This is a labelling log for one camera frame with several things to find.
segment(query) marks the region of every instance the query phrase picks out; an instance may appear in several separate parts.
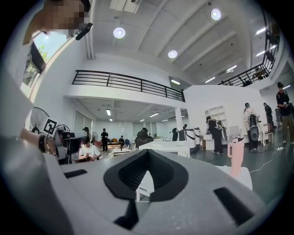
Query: floor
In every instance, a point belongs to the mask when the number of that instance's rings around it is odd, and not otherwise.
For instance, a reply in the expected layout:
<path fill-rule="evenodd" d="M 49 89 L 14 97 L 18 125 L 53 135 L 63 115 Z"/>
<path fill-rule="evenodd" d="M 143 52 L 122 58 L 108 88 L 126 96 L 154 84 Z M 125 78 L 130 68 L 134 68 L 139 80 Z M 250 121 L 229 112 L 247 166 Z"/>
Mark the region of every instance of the floor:
<path fill-rule="evenodd" d="M 269 203 L 284 192 L 290 176 L 293 176 L 294 173 L 294 145 L 290 143 L 282 145 L 282 141 L 282 132 L 277 132 L 274 133 L 272 144 L 268 142 L 265 146 L 259 144 L 259 153 L 249 152 L 248 146 L 245 145 L 242 167 L 248 168 L 250 172 L 260 169 L 263 164 L 272 159 L 261 170 L 250 174 L 253 191 L 265 203 Z M 277 146 L 283 146 L 285 149 L 276 151 Z M 191 154 L 191 157 L 215 166 L 231 166 L 231 159 L 227 154 L 220 156 L 211 151 L 199 150 Z"/>

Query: ceiling light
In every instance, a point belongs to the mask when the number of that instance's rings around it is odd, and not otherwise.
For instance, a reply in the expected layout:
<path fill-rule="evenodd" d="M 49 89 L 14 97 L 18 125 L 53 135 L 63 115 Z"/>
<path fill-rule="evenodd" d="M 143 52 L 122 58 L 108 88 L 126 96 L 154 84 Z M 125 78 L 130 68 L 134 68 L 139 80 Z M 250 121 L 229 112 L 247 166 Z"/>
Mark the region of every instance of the ceiling light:
<path fill-rule="evenodd" d="M 262 28 L 262 29 L 258 30 L 258 31 L 256 32 L 256 35 L 258 35 L 258 34 L 260 34 L 260 33 L 264 32 L 265 30 L 266 30 L 266 27 L 264 27 L 264 28 Z"/>
<path fill-rule="evenodd" d="M 213 78 L 207 80 L 205 83 L 209 83 L 209 82 L 212 81 L 213 79 L 215 79 L 215 77 L 213 77 Z"/>
<path fill-rule="evenodd" d="M 256 55 L 256 57 L 258 57 L 258 56 L 262 55 L 263 53 L 265 53 L 265 50 L 264 50 L 264 51 L 262 51 L 262 52 L 260 52 L 260 53 L 258 53 L 258 54 Z"/>
<path fill-rule="evenodd" d="M 123 28 L 116 28 L 113 31 L 113 35 L 117 38 L 117 39 L 121 39 L 125 36 L 125 30 Z"/>
<path fill-rule="evenodd" d="M 155 113 L 155 114 L 152 114 L 152 115 L 149 116 L 149 117 L 152 118 L 152 117 L 156 116 L 157 114 L 159 114 L 159 113 L 157 112 L 157 113 Z"/>
<path fill-rule="evenodd" d="M 171 82 L 172 82 L 172 83 L 175 83 L 175 84 L 177 84 L 177 85 L 180 85 L 180 83 L 177 82 L 177 81 L 175 81 L 175 80 L 171 80 Z"/>
<path fill-rule="evenodd" d="M 178 55 L 178 52 L 176 52 L 175 50 L 171 50 L 168 54 L 169 58 L 176 58 L 176 56 Z"/>
<path fill-rule="evenodd" d="M 235 65 L 235 66 L 229 68 L 229 69 L 227 70 L 227 72 L 228 72 L 228 71 L 231 71 L 232 69 L 234 69 L 234 68 L 236 68 L 236 67 L 237 67 L 237 65 Z"/>
<path fill-rule="evenodd" d="M 214 20 L 219 20 L 221 18 L 221 12 L 219 9 L 213 9 L 211 11 L 211 18 Z"/>
<path fill-rule="evenodd" d="M 288 85 L 288 86 L 285 86 L 283 89 L 286 89 L 286 88 L 288 88 L 288 87 L 290 87 L 291 85 Z"/>

